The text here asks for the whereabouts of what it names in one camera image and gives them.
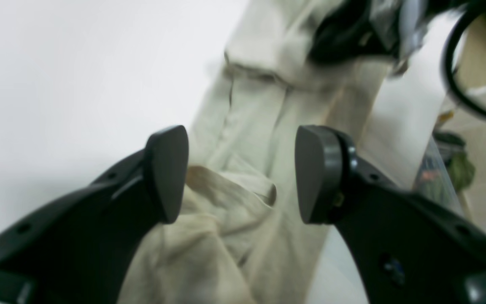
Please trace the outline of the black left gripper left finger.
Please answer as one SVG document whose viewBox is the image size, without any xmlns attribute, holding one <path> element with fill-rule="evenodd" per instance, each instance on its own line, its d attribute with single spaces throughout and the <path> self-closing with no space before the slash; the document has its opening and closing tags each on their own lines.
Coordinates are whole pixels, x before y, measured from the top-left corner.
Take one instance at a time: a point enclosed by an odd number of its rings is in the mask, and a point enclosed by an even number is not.
<svg viewBox="0 0 486 304">
<path fill-rule="evenodd" d="M 181 211 L 184 126 L 0 232 L 0 303 L 115 304 L 142 238 Z"/>
</svg>

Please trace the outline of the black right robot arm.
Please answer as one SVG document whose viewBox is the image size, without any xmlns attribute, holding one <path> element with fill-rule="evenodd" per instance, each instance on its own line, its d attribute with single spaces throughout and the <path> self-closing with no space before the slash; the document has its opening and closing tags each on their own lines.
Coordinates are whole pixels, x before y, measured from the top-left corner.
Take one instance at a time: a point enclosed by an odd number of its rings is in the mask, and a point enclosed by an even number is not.
<svg viewBox="0 0 486 304">
<path fill-rule="evenodd" d="M 466 65 L 455 63 L 461 38 L 479 17 L 486 16 L 486 0 L 346 0 L 319 24 L 308 57 L 318 65 L 380 57 L 399 67 L 422 46 L 428 21 L 451 10 L 460 16 L 443 49 L 443 83 L 456 102 L 486 119 L 486 106 L 468 96 L 460 79 L 467 74 Z"/>
</svg>

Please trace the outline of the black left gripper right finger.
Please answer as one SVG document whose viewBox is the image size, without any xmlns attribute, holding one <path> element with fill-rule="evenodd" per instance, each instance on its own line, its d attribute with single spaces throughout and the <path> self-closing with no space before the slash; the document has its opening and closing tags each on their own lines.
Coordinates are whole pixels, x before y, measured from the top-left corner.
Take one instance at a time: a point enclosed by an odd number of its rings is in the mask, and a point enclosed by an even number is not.
<svg viewBox="0 0 486 304">
<path fill-rule="evenodd" d="M 299 212 L 343 237 L 372 304 L 486 304 L 486 233 L 397 188 L 359 158 L 350 136 L 301 125 Z"/>
</svg>

